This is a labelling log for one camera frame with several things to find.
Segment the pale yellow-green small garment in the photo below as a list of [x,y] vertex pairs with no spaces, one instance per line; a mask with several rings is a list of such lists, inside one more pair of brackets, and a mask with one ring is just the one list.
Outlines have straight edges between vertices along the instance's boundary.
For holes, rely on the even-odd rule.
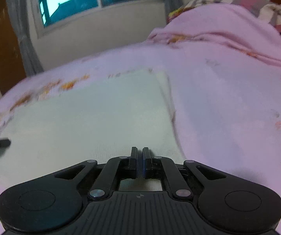
[[180,163],[174,114],[167,75],[146,70],[21,107],[1,133],[11,145],[0,150],[0,192],[84,160],[129,155],[132,147]]

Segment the brown wooden door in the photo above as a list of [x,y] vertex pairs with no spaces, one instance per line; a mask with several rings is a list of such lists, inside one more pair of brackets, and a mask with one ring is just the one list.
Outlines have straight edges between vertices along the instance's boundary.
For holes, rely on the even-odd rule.
[[0,92],[6,94],[26,78],[18,40],[10,23],[6,0],[0,0]]

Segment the pink floral bed sheet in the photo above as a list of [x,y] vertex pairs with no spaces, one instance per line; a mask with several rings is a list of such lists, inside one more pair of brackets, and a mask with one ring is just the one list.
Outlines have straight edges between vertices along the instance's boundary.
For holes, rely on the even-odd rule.
[[141,43],[27,78],[0,100],[0,137],[21,107],[141,70],[169,79],[173,132],[184,159],[281,196],[281,67],[213,43]]

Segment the grey curtain left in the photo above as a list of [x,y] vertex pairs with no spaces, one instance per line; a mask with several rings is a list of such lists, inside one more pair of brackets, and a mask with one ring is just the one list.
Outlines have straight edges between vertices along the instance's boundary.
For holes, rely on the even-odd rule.
[[6,0],[8,15],[23,61],[27,76],[34,76],[44,71],[41,62],[32,45],[29,31],[27,0]]

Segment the pink bunched blanket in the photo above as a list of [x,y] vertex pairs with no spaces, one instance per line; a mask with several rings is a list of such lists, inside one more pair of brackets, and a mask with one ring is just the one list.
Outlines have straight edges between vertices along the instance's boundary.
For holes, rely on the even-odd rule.
[[183,12],[148,39],[174,45],[205,42],[240,51],[267,64],[281,67],[281,35],[247,9],[230,4],[203,5]]

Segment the striped floral pillow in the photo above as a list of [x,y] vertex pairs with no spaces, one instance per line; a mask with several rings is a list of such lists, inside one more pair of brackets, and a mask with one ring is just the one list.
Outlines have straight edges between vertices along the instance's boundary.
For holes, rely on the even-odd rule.
[[281,33],[281,4],[267,0],[192,0],[186,5],[169,13],[167,22],[171,22],[183,12],[210,4],[231,4],[241,6],[253,14],[254,17],[269,23]]

